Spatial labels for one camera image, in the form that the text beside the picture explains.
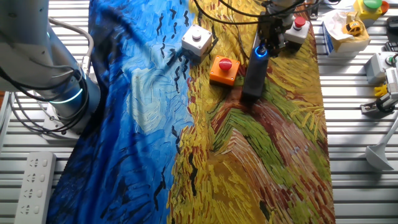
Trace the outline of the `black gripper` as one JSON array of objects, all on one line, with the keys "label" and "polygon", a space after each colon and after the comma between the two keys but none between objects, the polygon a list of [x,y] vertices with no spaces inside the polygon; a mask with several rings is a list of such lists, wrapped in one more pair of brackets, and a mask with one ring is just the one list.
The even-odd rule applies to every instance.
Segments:
[{"label": "black gripper", "polygon": [[267,44],[275,44],[273,56],[278,56],[285,47],[285,43],[282,40],[282,32],[285,30],[282,19],[266,12],[261,12],[258,22],[257,33],[261,41],[258,53],[266,54]]}]

